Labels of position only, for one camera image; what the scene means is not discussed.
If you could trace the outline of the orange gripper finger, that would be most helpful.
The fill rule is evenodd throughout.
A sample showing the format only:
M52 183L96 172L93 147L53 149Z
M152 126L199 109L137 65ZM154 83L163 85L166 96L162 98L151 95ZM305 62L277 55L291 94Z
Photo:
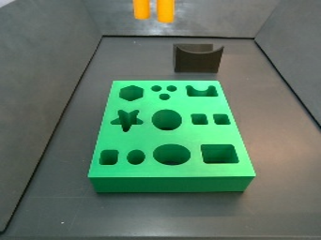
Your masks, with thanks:
M156 0L156 17L160 23L174 21L174 0Z
M146 20L151 16L150 0L132 0L133 18Z

